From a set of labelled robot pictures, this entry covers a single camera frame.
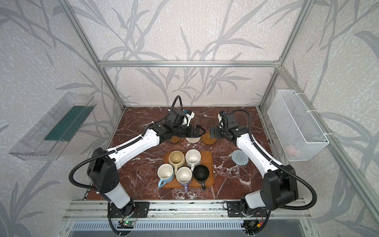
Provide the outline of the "round wooden saucer coaster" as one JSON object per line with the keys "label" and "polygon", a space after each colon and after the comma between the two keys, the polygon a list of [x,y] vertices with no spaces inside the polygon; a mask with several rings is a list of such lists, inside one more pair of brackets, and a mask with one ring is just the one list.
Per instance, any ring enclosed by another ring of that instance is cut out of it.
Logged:
{"label": "round wooden saucer coaster", "polygon": [[216,138],[211,138],[211,135],[209,132],[206,132],[202,135],[201,140],[206,145],[213,145],[217,142]]}

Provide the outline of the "woven multicolour round coaster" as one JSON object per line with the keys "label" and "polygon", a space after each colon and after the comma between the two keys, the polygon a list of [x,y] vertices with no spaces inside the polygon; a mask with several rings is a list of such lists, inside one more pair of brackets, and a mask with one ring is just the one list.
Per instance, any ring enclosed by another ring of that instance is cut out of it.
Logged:
{"label": "woven multicolour round coaster", "polygon": [[186,138],[186,140],[187,140],[189,143],[194,144],[194,143],[199,142],[199,141],[201,140],[201,138],[200,138],[200,137],[197,137],[197,138]]}

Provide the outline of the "dark round wooden coaster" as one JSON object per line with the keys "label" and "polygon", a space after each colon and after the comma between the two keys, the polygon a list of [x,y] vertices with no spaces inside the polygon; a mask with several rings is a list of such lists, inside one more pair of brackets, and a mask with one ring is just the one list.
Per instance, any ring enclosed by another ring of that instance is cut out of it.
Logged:
{"label": "dark round wooden coaster", "polygon": [[181,137],[177,137],[177,136],[173,136],[169,142],[172,143],[172,144],[180,144],[184,141],[185,138],[181,138]]}

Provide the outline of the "grey round felt coaster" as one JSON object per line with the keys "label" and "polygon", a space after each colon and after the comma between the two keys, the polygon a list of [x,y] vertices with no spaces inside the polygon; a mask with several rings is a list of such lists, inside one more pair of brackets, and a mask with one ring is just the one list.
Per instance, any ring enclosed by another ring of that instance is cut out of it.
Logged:
{"label": "grey round felt coaster", "polygon": [[242,150],[233,151],[231,158],[232,161],[238,166],[245,166],[249,162],[249,157]]}

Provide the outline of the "beige glazed mug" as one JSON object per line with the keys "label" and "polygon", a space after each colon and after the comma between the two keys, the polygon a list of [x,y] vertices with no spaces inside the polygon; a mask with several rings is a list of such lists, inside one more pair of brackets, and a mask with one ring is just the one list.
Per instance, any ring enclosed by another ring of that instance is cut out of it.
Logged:
{"label": "beige glazed mug", "polygon": [[173,151],[169,155],[168,162],[173,167],[174,174],[176,175],[177,171],[186,164],[185,155],[180,151]]}

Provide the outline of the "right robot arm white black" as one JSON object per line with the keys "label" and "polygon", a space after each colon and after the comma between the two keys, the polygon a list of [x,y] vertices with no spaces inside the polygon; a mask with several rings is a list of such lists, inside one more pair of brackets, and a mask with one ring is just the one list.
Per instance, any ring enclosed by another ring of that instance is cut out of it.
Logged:
{"label": "right robot arm white black", "polygon": [[[291,165],[283,165],[267,152],[251,133],[251,114],[238,109],[218,114],[219,125],[210,128],[211,138],[226,139],[243,151],[259,170],[262,188],[241,198],[246,210],[278,208],[289,210],[310,209],[317,203],[315,189],[303,178],[296,175]],[[303,184],[311,193],[311,201],[303,206],[289,204],[299,198],[298,183]]]}

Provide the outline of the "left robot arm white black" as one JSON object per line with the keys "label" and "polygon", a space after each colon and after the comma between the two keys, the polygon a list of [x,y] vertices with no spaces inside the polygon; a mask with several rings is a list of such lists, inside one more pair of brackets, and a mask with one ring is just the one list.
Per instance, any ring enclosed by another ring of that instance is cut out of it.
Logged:
{"label": "left robot arm white black", "polygon": [[[95,150],[93,157],[76,165],[69,173],[69,181],[74,186],[92,189],[98,192],[108,203],[113,203],[118,209],[132,205],[132,198],[120,183],[118,170],[134,157],[144,151],[170,140],[173,136],[180,138],[198,138],[205,134],[205,129],[199,124],[191,124],[194,112],[171,109],[159,121],[149,123],[142,134],[129,141],[103,150]],[[79,168],[89,164],[87,175],[93,185],[85,185],[74,179]]]}

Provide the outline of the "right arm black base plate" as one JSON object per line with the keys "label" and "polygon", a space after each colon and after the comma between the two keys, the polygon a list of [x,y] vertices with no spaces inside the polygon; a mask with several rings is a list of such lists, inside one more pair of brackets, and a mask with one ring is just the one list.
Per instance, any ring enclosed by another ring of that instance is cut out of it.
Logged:
{"label": "right arm black base plate", "polygon": [[266,218],[268,212],[263,208],[247,209],[248,206],[241,205],[241,201],[224,201],[223,208],[227,211],[229,218]]}

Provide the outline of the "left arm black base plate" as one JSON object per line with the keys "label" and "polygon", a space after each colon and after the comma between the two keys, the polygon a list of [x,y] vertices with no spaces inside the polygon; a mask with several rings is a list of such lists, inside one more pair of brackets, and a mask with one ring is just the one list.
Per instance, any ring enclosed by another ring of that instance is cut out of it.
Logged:
{"label": "left arm black base plate", "polygon": [[114,203],[109,203],[107,217],[112,218],[146,218],[149,212],[148,201],[131,201],[125,207],[119,209]]}

